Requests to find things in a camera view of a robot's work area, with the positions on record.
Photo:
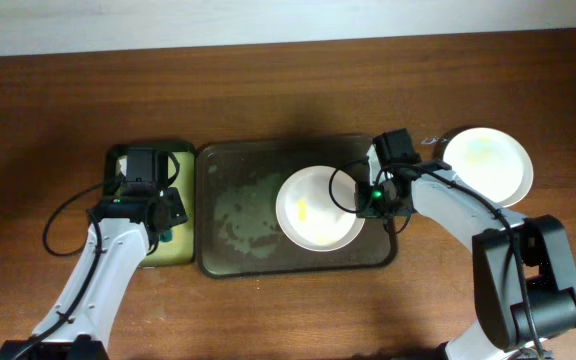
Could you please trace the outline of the large dark serving tray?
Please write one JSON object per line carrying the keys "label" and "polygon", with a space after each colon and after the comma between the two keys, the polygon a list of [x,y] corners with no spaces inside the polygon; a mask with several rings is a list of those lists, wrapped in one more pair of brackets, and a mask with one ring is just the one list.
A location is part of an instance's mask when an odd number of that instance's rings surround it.
{"label": "large dark serving tray", "polygon": [[217,143],[197,157],[195,258],[208,277],[381,268],[398,253],[398,240],[381,220],[369,219],[349,245],[314,252],[281,230],[275,202],[282,184],[309,166],[333,168],[356,160],[367,135]]}

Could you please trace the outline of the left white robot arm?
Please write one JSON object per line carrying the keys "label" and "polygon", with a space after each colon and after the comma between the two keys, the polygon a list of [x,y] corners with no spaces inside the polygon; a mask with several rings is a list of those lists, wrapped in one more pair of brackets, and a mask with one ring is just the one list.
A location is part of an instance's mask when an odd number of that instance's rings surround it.
{"label": "left white robot arm", "polygon": [[162,233],[188,221],[175,187],[104,196],[87,217],[87,240],[57,301],[28,339],[2,344],[0,359],[107,359],[134,272],[157,250]]}

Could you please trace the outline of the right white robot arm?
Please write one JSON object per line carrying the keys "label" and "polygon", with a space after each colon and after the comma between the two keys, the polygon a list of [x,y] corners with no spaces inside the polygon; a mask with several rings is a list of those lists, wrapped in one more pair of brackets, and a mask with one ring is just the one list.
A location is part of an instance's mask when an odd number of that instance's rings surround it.
{"label": "right white robot arm", "polygon": [[408,145],[374,143],[358,162],[370,171],[357,187],[360,216],[425,216],[472,255],[476,320],[438,358],[551,358],[544,340],[576,328],[576,264],[563,224],[493,202]]}

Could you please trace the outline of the white plate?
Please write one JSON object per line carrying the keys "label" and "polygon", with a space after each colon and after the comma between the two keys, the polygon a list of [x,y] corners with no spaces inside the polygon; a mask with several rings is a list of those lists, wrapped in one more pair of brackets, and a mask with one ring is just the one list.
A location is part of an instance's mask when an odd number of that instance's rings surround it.
{"label": "white plate", "polygon": [[358,237],[365,220],[355,210],[356,181],[329,166],[311,166],[292,174],[281,186],[275,204],[277,221],[296,245],[331,252]]}
{"label": "white plate", "polygon": [[460,131],[447,142],[442,160],[468,186],[503,207],[523,200],[533,185],[534,168],[526,149],[497,129]]}

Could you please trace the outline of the yellow green sponge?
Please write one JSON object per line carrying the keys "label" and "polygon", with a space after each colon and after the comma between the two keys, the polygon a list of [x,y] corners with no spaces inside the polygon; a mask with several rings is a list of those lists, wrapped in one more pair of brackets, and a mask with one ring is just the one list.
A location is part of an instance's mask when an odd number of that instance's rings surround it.
{"label": "yellow green sponge", "polygon": [[173,240],[173,233],[172,233],[171,229],[168,229],[159,235],[159,241],[160,242],[167,243],[167,242],[170,242],[172,240]]}

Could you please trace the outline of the small tray with soapy water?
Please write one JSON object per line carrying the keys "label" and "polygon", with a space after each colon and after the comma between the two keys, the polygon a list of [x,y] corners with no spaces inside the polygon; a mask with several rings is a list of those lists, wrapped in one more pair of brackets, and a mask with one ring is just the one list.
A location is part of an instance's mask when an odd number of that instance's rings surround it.
{"label": "small tray with soapy water", "polygon": [[[150,194],[130,196],[125,191],[127,151],[131,148],[152,148],[158,151],[158,185]],[[137,142],[113,146],[106,155],[104,190],[101,209],[103,218],[127,218],[132,223],[144,224],[148,200],[161,191],[175,187],[179,190],[188,221],[173,227],[173,240],[167,243],[150,243],[147,235],[147,256],[140,266],[161,267],[188,263],[193,258],[194,223],[194,172],[195,149],[190,143],[175,140]]]}

